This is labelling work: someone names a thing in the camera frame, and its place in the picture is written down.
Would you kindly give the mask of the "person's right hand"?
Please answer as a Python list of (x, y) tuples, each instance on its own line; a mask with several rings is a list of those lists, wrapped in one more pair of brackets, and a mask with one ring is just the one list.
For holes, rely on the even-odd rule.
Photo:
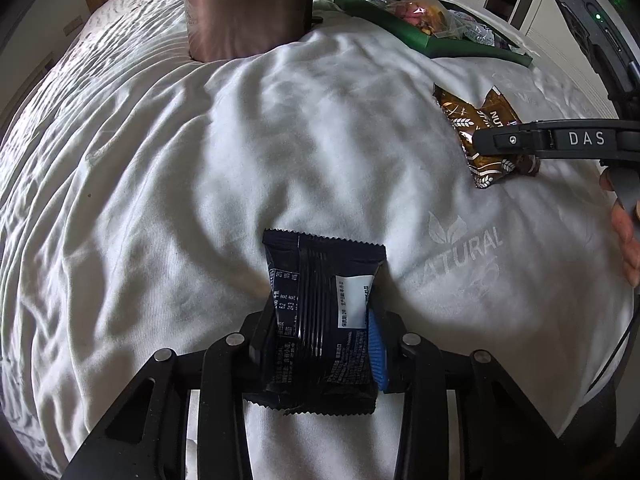
[(611, 224), (613, 231), (618, 236), (625, 278), (632, 287), (638, 287), (640, 245), (634, 236), (634, 222), (619, 200), (616, 200), (612, 206)]

